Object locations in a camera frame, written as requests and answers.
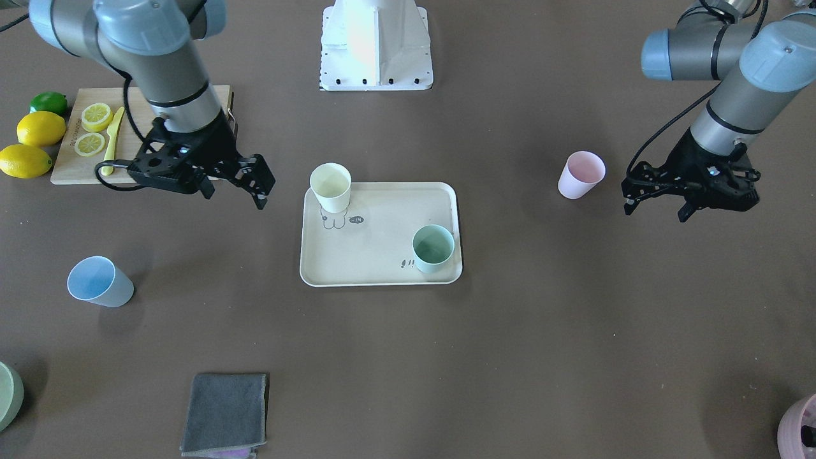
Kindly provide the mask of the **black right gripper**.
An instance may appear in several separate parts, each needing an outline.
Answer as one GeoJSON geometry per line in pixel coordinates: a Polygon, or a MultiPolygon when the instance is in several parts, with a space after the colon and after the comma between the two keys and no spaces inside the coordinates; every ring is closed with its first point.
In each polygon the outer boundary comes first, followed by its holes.
{"type": "Polygon", "coordinates": [[[168,120],[154,117],[152,127],[135,158],[126,168],[142,187],[178,194],[215,194],[210,178],[227,180],[245,189],[257,209],[263,210],[276,179],[262,155],[243,157],[224,111],[192,133],[176,133],[168,120]]]}

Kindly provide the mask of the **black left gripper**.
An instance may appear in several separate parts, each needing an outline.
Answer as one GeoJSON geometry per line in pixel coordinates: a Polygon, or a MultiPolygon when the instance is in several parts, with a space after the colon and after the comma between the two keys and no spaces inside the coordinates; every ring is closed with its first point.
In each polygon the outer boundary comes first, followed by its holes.
{"type": "Polygon", "coordinates": [[[664,165],[654,168],[641,161],[627,172],[622,182],[623,209],[632,215],[641,201],[672,194],[685,198],[677,212],[681,222],[706,207],[746,212],[760,201],[755,188],[760,177],[747,157],[746,143],[733,145],[729,155],[717,155],[686,131],[664,165]]]}

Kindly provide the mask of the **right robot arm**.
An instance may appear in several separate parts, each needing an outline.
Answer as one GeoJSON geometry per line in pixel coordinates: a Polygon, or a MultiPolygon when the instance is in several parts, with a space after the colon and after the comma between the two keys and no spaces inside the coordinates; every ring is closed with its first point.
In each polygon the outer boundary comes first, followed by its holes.
{"type": "Polygon", "coordinates": [[[211,198],[212,179],[227,180],[265,207],[276,182],[259,154],[237,151],[235,130],[194,42],[222,32],[224,1],[24,1],[33,29],[70,55],[96,61],[139,87],[155,117],[122,168],[132,189],[211,198]]]}

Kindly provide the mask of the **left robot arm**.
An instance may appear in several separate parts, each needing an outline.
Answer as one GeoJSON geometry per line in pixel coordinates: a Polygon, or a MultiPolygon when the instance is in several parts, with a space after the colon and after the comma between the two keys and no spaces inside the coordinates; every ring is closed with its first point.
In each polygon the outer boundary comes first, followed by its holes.
{"type": "Polygon", "coordinates": [[[653,80],[711,80],[697,119],[653,166],[637,156],[621,183],[624,212],[670,194],[685,222],[705,209],[746,212],[759,201],[747,149],[815,75],[815,17],[802,8],[764,25],[766,1],[696,1],[670,29],[653,32],[641,69],[653,80]]]}

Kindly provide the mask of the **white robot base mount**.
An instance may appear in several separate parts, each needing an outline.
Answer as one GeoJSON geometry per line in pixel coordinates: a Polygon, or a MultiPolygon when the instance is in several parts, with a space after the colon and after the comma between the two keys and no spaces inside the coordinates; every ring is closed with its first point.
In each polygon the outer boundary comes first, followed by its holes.
{"type": "Polygon", "coordinates": [[[432,88],[428,12],[414,1],[336,1],[323,10],[323,91],[432,88]]]}

